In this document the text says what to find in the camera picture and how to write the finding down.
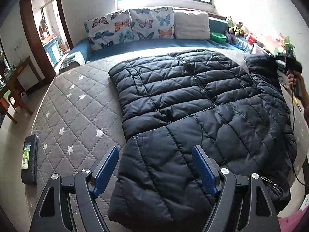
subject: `orange butterfly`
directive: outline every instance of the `orange butterfly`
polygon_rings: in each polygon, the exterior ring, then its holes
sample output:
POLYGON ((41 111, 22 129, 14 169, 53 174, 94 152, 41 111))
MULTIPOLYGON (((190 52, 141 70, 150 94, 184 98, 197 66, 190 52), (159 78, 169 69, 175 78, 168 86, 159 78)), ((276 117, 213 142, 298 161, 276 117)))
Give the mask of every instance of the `orange butterfly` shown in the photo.
POLYGON ((170 27, 167 31, 158 30, 159 32, 159 38, 167 38, 168 36, 171 37, 173 33, 173 27, 170 27))
POLYGON ((121 22, 115 22, 115 32, 119 31, 122 28, 122 26, 129 27, 130 26, 129 19, 126 19, 121 22))

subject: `green plastic basket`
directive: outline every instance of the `green plastic basket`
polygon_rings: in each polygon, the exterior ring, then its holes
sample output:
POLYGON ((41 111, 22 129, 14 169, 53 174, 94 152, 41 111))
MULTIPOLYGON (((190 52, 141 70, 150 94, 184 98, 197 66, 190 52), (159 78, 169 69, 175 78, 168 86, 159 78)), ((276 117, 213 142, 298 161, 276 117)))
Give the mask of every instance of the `green plastic basket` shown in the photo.
POLYGON ((227 37, 220 33, 211 33, 211 40, 214 40, 218 43, 224 43, 227 40, 227 37))

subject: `hand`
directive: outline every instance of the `hand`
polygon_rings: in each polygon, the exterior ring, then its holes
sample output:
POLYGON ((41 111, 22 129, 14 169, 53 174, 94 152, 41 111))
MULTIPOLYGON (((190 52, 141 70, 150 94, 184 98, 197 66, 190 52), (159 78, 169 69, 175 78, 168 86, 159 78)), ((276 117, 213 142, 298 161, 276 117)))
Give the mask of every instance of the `hand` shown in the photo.
POLYGON ((299 79, 301 85, 300 90, 302 92, 302 97, 299 99, 302 101, 302 105, 304 106, 304 108, 306 108, 309 105, 309 95, 306 91, 304 78, 298 71, 295 72, 295 76, 290 71, 288 71, 286 74, 288 76, 288 82, 291 88, 292 86, 296 86, 297 80, 299 79))

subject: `metal bolt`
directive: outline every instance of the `metal bolt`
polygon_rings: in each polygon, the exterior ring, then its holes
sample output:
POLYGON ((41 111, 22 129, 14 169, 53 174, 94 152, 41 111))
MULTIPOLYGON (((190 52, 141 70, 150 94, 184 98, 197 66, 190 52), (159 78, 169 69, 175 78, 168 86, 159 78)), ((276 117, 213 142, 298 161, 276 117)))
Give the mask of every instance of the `metal bolt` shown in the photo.
POLYGON ((260 176, 257 173, 253 173, 252 177, 255 178, 255 179, 258 179, 260 176))
POLYGON ((59 177, 59 175, 56 174, 56 173, 54 173, 54 174, 51 176, 52 180, 56 180, 56 179, 58 179, 58 177, 59 177))
POLYGON ((220 172, 223 174, 228 174, 230 171, 226 168, 221 168, 220 172))
POLYGON ((90 169, 85 168, 81 171, 83 174, 89 174, 90 173, 90 169))

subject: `white pillow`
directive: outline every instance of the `white pillow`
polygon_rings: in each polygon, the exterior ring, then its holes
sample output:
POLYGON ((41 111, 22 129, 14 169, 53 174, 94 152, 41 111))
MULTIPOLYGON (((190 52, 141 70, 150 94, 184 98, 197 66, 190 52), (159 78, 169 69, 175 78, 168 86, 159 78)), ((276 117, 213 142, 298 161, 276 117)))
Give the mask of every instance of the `white pillow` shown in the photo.
POLYGON ((204 40, 210 38, 208 13, 176 10, 174 20, 177 39, 204 40))
POLYGON ((135 40, 174 38, 174 9, 171 6, 130 9, 135 40))
POLYGON ((84 23, 90 48, 99 50, 123 42, 133 41, 129 10, 109 13, 84 23))

